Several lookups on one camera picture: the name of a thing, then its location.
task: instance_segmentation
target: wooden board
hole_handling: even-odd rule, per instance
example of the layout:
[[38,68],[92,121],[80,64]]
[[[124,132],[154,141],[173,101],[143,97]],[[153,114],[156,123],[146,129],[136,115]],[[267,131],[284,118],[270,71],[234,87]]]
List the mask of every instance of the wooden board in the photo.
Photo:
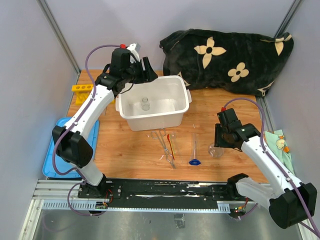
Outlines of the wooden board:
[[[101,70],[90,71],[96,79]],[[89,84],[90,79],[85,70],[81,72],[78,84]],[[167,128],[166,132],[176,132],[180,157],[175,161],[176,169],[165,160],[160,159],[164,150],[160,142],[151,138],[151,130],[131,131],[127,121],[121,118],[115,105],[110,104],[106,114],[100,116],[100,129],[95,152],[97,167],[110,178],[161,179],[226,182],[239,173],[245,173],[260,183],[267,180],[255,163],[243,152],[226,149],[224,155],[212,158],[208,154],[208,146],[214,142],[217,113],[224,104],[236,97],[254,96],[239,95],[223,89],[192,90],[192,103],[183,116],[178,127]],[[73,116],[80,106],[75,105],[73,96],[68,116]],[[250,102],[236,101],[229,107],[234,108],[242,124],[252,123],[261,128],[258,109]],[[192,136],[196,133],[198,140],[198,159],[201,164],[188,164],[192,154]]]

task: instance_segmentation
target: cable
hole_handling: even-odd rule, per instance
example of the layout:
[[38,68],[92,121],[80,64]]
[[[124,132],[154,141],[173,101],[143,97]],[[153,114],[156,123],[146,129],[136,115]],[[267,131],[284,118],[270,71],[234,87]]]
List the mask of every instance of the cable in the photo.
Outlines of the cable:
[[128,92],[128,91],[130,91],[131,89],[132,89],[132,87],[134,86],[134,82],[132,82],[132,84],[131,84],[131,86],[129,87],[129,89],[128,90],[125,90],[124,92],[120,92],[119,94],[124,94],[124,93],[126,93],[126,92]]
[[106,73],[110,67],[110,63],[104,66],[104,69],[102,70],[103,73]]
[[114,199],[114,194],[112,193],[112,191],[110,189],[108,189],[108,191],[111,193],[111,198],[109,201],[109,204],[112,203],[113,199]]
[[[304,201],[301,193],[299,192],[298,188],[296,187],[296,185],[294,184],[294,182],[292,181],[292,179],[290,178],[290,176],[288,175],[288,173],[287,173],[287,172],[281,167],[281,165],[272,157],[272,155],[271,155],[268,151],[266,151],[267,148],[266,148],[265,143],[264,143],[264,129],[265,129],[265,118],[266,118],[266,116],[265,116],[264,110],[263,110],[262,107],[261,107],[259,104],[257,104],[255,101],[253,101],[253,100],[251,100],[251,99],[249,99],[249,98],[246,98],[246,97],[236,97],[236,98],[228,101],[228,102],[224,105],[224,108],[226,108],[230,103],[232,103],[232,102],[234,102],[234,101],[237,101],[237,100],[246,100],[246,101],[249,101],[249,102],[253,103],[254,105],[256,105],[257,108],[259,109],[259,111],[260,111],[260,113],[261,113],[261,118],[262,118],[262,126],[261,126],[261,131],[260,131],[260,132],[261,132],[261,134],[260,134],[261,147],[262,147],[263,151],[265,152],[265,154],[271,159],[271,161],[272,161],[272,162],[278,167],[278,169],[282,172],[282,174],[283,174],[287,179],[289,179],[288,182],[291,184],[291,186],[293,187],[294,191],[296,192],[296,194],[297,194],[297,196],[298,196],[298,198],[299,198],[299,200],[300,200],[300,202],[301,202],[301,204],[302,204],[302,206],[303,206],[303,209],[304,209],[304,211],[305,211],[305,213],[306,213],[306,215],[307,215],[307,217],[308,217],[308,219],[309,219],[309,221],[310,221],[310,223],[311,223],[311,225],[312,225],[312,227],[313,227],[313,229],[314,229],[314,232],[316,233],[315,235],[316,235],[318,238],[320,238],[320,231],[318,230],[318,228],[317,228],[314,220],[312,219],[311,214],[310,214],[310,212],[309,212],[309,210],[308,210],[308,207],[307,207],[307,205],[306,205],[306,203],[305,203],[305,201]],[[245,215],[243,215],[242,217],[248,215],[251,211],[252,211],[252,209],[251,209],[248,213],[246,213]]]
[[304,226],[306,229],[308,229],[310,232],[314,233],[315,235],[317,235],[316,231],[313,230],[311,227],[309,227],[307,224],[305,224],[304,222],[299,222],[299,224],[301,224],[302,226]]
[[[136,56],[132,52],[130,52],[130,55],[131,55],[131,57],[133,57],[134,61],[137,63],[138,60],[137,60]],[[124,92],[120,92],[119,94],[124,94],[124,93],[130,91],[133,88],[134,84],[135,84],[135,80],[136,80],[136,77],[134,77],[130,88],[128,90],[125,90]]]
[[226,192],[227,190],[228,190],[227,188],[225,188],[225,189],[222,190],[222,191],[214,190],[214,193],[215,193],[215,194],[222,194],[222,193]]
[[258,207],[258,203],[256,203],[256,204],[253,206],[253,208],[251,208],[250,211],[248,211],[248,212],[246,212],[244,215],[242,215],[242,216],[240,217],[240,220],[241,220],[243,217],[247,217],[249,214],[251,214],[251,213],[256,209],[256,207]]
[[241,206],[242,208],[246,208],[247,204],[249,202],[249,198],[245,197],[245,204],[243,206]]
[[104,197],[104,202],[107,202],[107,198],[108,198],[108,191],[106,191],[105,197]]
[[78,185],[86,185],[86,183],[87,183],[87,180],[84,180],[83,182],[78,182],[78,183],[76,183],[75,185],[73,185],[73,186],[70,188],[70,190],[69,190],[69,192],[68,192],[68,196],[66,197],[66,201],[67,201],[67,203],[68,203],[68,206],[69,206],[69,208],[71,209],[72,212],[74,212],[75,214],[78,214],[78,215],[80,215],[80,216],[84,216],[84,217],[100,216],[100,215],[104,214],[105,211],[103,211],[103,212],[101,212],[101,213],[82,213],[82,212],[79,212],[79,211],[75,210],[75,209],[72,207],[71,203],[70,203],[70,195],[71,195],[72,190],[73,190],[76,186],[78,186]]

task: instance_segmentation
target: robotic arm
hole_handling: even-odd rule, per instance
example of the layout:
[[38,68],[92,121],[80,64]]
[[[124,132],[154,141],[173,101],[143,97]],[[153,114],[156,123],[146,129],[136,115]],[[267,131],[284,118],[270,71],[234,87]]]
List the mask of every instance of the robotic arm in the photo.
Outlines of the robotic arm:
[[[308,218],[294,187],[289,182],[292,180],[301,193],[310,215],[313,216],[317,198],[316,188],[311,183],[302,183],[288,171],[265,143],[263,148],[260,141],[261,133],[251,123],[242,125],[233,108],[223,109],[217,115],[220,124],[215,125],[215,147],[243,151],[254,161],[272,187],[265,187],[241,173],[227,181],[228,193],[232,198],[236,200],[243,196],[252,199],[269,211],[279,227],[286,229]],[[266,152],[280,165],[287,176]]]
[[[94,90],[92,90],[72,119],[63,127],[55,126],[52,130],[53,141],[56,144],[66,129],[74,125],[71,131],[61,140],[56,154],[76,167],[91,186],[98,186],[104,177],[94,163],[93,149],[87,142],[94,123],[108,104],[124,89],[125,84],[148,83],[158,77],[147,57],[143,57],[140,60],[139,48],[140,46],[137,43],[131,44],[127,48],[116,48],[112,53],[111,63],[105,67],[102,74],[95,81],[95,94]],[[93,101],[86,111],[82,113],[91,99]]]

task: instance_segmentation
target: black floral cushion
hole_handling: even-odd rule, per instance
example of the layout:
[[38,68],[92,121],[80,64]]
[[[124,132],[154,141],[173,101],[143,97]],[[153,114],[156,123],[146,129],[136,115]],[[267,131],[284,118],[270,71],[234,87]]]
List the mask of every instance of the black floral cushion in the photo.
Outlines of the black floral cushion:
[[260,34],[189,29],[160,41],[163,74],[179,75],[190,89],[224,88],[263,97],[285,66],[294,47],[289,33]]

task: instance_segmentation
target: white wall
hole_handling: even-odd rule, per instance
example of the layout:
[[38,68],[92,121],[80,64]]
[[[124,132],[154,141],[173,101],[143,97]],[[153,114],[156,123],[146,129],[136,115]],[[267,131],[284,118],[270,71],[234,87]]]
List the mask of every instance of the white wall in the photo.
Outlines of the white wall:
[[0,3],[0,239],[17,239],[77,75],[36,0]]
[[[159,41],[189,28],[259,33],[273,37],[293,0],[47,0],[78,63],[103,44],[140,43],[155,70],[165,55]],[[110,62],[112,50],[100,50],[91,69]]]
[[[320,192],[320,1],[304,1],[288,27],[294,49],[266,96],[276,129],[283,129],[293,167]],[[315,221],[320,227],[320,198]]]

